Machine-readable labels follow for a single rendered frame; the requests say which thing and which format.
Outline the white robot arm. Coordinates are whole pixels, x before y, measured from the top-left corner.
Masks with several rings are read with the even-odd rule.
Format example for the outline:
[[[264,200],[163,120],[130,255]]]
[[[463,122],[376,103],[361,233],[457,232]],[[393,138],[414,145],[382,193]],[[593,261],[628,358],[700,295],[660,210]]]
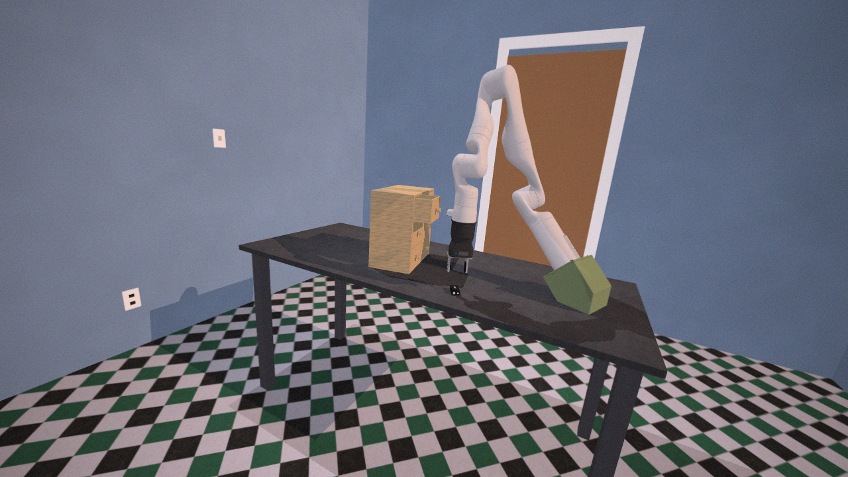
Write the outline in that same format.
[[[551,213],[532,211],[545,203],[545,194],[522,111],[517,72],[511,64],[485,73],[480,81],[474,121],[466,140],[467,149],[475,154],[457,154],[454,157],[454,204],[478,206],[478,188],[468,185],[464,178],[480,179],[487,172],[488,147],[494,131],[490,107],[493,101],[499,99],[506,99],[507,103],[507,120],[501,138],[506,159],[528,180],[528,186],[513,192],[513,203],[555,270],[580,256]]]

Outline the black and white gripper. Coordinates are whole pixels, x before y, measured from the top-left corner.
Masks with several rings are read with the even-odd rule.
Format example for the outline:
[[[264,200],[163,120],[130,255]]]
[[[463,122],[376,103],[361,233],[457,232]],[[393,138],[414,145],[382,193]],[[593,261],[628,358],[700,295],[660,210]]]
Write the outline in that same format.
[[[451,242],[449,243],[447,272],[451,270],[451,258],[466,258],[464,261],[464,273],[468,271],[468,260],[472,259],[474,232],[478,206],[463,207],[454,205],[454,209],[447,209],[447,215],[452,215]]]

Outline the light wooden chest of drawers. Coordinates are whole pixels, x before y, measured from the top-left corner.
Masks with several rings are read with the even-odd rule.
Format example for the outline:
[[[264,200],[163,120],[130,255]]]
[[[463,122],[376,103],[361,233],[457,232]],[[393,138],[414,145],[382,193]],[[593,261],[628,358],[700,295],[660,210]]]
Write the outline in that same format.
[[[429,191],[428,191],[429,190]],[[372,190],[369,268],[410,274],[415,196],[434,188],[390,186]]]

